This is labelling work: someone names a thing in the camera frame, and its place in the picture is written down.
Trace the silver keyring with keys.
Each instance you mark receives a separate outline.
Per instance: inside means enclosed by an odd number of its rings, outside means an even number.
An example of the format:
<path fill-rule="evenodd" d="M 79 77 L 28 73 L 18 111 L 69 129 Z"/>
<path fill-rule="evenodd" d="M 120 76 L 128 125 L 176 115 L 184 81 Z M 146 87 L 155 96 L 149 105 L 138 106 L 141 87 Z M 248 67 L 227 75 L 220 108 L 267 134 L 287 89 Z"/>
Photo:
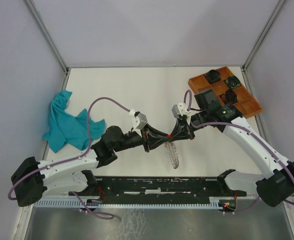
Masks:
<path fill-rule="evenodd" d="M 174 169 L 179 168 L 179 155 L 177 153 L 176 145 L 173 142 L 165 142 L 164 146 L 167 150 L 168 158 Z"/>

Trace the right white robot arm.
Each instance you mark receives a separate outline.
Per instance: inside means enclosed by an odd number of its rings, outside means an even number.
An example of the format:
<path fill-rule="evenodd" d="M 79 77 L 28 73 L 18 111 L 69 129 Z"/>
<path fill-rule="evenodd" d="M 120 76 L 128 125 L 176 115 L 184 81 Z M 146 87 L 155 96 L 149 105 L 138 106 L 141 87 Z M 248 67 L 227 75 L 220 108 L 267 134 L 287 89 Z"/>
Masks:
<path fill-rule="evenodd" d="M 196 99 L 200 108 L 197 114 L 191 113 L 191 103 L 175 104 L 172 113 L 177 126 L 170 139 L 194 139 L 194 132 L 207 126 L 218 130 L 233 140 L 251 158 L 260 174 L 243 173 L 231 170 L 216 183 L 218 193 L 223 196 L 231 192 L 244 191 L 254 194 L 270 207 L 281 202 L 294 205 L 294 161 L 272 148 L 253 130 L 247 119 L 232 104 L 221 105 L 210 89 L 192 95 L 187 90 L 184 99 Z"/>

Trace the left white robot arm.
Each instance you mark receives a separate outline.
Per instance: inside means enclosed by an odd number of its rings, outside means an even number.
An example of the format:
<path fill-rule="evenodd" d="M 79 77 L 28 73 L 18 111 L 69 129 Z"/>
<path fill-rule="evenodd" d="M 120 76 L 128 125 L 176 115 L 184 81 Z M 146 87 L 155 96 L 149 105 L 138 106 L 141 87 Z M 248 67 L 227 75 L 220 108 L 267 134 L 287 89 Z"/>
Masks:
<path fill-rule="evenodd" d="M 33 156 L 25 159 L 11 177 L 13 188 L 8 198 L 26 207 L 52 194 L 84 192 L 92 195 L 97 190 L 92 171 L 115 161 L 117 152 L 139 146 L 149 152 L 172 137 L 173 134 L 156 130 L 149 124 L 128 133 L 113 125 L 98 142 L 75 156 L 42 161 Z"/>

